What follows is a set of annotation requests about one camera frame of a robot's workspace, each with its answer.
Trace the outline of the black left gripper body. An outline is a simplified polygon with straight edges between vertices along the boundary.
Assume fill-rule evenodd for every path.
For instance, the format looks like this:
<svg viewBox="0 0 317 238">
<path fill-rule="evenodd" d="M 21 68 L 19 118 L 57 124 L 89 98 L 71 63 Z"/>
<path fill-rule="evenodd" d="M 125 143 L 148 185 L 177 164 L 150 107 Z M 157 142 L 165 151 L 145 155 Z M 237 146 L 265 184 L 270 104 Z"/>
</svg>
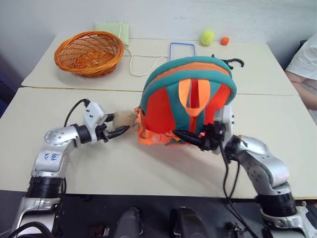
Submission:
<svg viewBox="0 0 317 238">
<path fill-rule="evenodd" d="M 102 119 L 102 123 L 100 125 L 97 125 L 95 129 L 97 141 L 102 140 L 104 143 L 107 143 L 108 142 L 108 139 L 106 138 L 107 133 L 108 131 L 107 131 L 107 125 L 106 125 L 106 118 L 105 118 L 105 119 Z"/>
</svg>

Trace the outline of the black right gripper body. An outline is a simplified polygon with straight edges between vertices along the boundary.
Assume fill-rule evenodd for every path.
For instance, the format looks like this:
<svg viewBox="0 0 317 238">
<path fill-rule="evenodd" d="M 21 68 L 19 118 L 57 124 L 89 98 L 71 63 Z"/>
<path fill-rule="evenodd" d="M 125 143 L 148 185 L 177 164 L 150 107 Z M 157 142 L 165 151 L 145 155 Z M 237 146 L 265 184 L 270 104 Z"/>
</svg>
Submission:
<svg viewBox="0 0 317 238">
<path fill-rule="evenodd" d="M 216 151 L 223 142 L 223 124 L 215 122 L 204 125 L 200 134 L 201 145 L 199 148 L 203 151 Z"/>
</svg>

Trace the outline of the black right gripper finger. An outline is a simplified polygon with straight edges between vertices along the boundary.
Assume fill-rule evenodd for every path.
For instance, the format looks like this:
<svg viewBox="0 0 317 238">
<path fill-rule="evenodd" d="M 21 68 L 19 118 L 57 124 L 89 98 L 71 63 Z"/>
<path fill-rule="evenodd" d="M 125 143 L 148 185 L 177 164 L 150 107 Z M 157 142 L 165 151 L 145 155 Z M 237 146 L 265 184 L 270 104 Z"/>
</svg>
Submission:
<svg viewBox="0 0 317 238">
<path fill-rule="evenodd" d="M 172 132 L 175 136 L 177 136 L 181 140 L 199 140 L 200 139 L 198 135 L 191 132 L 184 131 L 184 130 L 173 130 Z"/>
<path fill-rule="evenodd" d="M 195 145 L 197 147 L 201 147 L 201 144 L 202 144 L 202 141 L 199 138 L 198 139 L 197 138 L 185 138 L 185 139 L 182 139 L 182 141 L 189 143 L 189 144 L 192 144 L 192 145 Z"/>
</svg>

